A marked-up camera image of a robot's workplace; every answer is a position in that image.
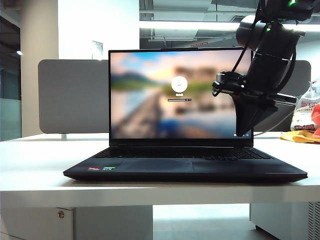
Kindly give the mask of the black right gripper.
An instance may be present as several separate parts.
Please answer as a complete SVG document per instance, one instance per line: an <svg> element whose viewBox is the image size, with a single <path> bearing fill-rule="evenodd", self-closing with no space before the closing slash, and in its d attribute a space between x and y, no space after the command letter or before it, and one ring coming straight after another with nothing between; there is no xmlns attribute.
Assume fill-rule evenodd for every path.
<svg viewBox="0 0 320 240"><path fill-rule="evenodd" d="M242 137L278 111L275 104L294 106L297 97L284 93L260 92L241 85L232 94L236 112L236 135Z"/></svg>

